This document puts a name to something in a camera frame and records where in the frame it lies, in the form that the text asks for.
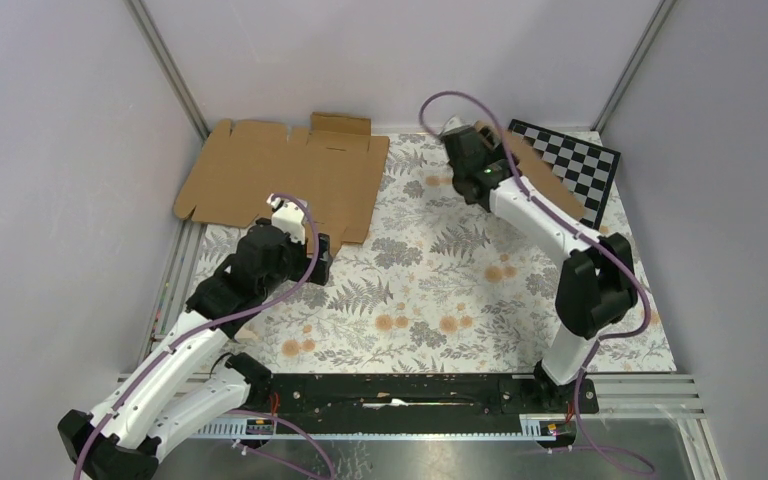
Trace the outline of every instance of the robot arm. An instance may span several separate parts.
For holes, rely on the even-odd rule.
[[[302,277],[311,262],[306,253],[304,215],[279,199],[270,199],[270,204],[272,219],[258,219],[240,239],[236,253],[196,287],[186,311],[128,380],[90,412],[72,410],[60,420],[58,431],[75,462],[90,432],[112,414],[83,465],[91,478],[151,478],[159,462],[206,423],[243,404],[264,400],[263,386],[269,380],[263,378],[259,370],[263,368],[245,354],[232,357],[204,385],[173,400],[192,373],[255,315],[205,329],[174,350],[172,344],[193,328],[262,305],[279,285]],[[332,261],[327,235],[319,235],[319,245],[309,281],[324,285]],[[136,389],[114,412],[114,405],[134,383]]]
[[[513,178],[501,143],[489,129],[476,130],[457,117],[450,119],[440,136],[454,173],[452,185],[466,203],[506,220],[528,234],[561,271],[555,309],[561,320],[551,348],[535,369],[550,394],[567,395],[599,333],[619,322],[637,303],[629,280],[579,234],[598,238],[633,272],[631,246],[622,235],[603,237],[569,217],[546,199],[525,176],[519,179],[531,192],[522,193]],[[573,225],[573,234],[560,226],[535,200]]]

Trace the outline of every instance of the checkerboard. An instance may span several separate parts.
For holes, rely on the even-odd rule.
[[[584,205],[581,223],[599,228],[620,153],[537,125],[511,120],[508,130],[528,142],[552,172]]]

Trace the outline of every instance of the black metal base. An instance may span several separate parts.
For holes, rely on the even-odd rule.
[[[546,402],[540,382],[511,374],[276,374],[272,392],[278,415],[311,434],[516,434],[520,414],[565,415],[571,400]],[[581,413],[597,413],[593,383],[580,393]],[[270,405],[246,408],[266,413]]]

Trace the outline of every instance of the floral tablecloth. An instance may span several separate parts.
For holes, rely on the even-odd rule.
[[[576,136],[599,143],[592,132]],[[261,313],[247,324],[257,338],[229,342],[225,351],[248,352],[284,373],[530,372],[560,325],[558,270],[527,235],[463,202],[438,142],[390,138],[366,242],[343,246],[325,288],[306,285]],[[634,247],[616,187],[601,230],[624,234]],[[190,293],[243,233],[208,226]],[[648,285],[636,248],[634,258]],[[605,342],[591,370],[675,370],[654,311],[643,335]],[[638,305],[615,330],[631,330],[641,318]]]

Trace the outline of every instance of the flattened cardboard box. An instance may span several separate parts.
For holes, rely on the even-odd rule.
[[[483,122],[476,122],[475,128],[481,130],[488,127],[493,133],[498,132],[492,126]],[[538,192],[542,193],[550,202],[566,212],[570,217],[581,220],[584,217],[584,205],[567,190],[567,187],[552,173],[549,164],[540,159],[531,145],[516,138],[511,132],[505,130],[505,141],[511,147],[511,153],[519,159],[519,169],[523,175],[534,185]]]
[[[289,137],[281,123],[220,121],[178,193],[175,215],[247,227],[270,216],[271,193],[287,193],[308,202],[332,254],[363,243],[390,139],[372,136],[368,118],[313,113],[310,120],[311,128],[293,127]]]

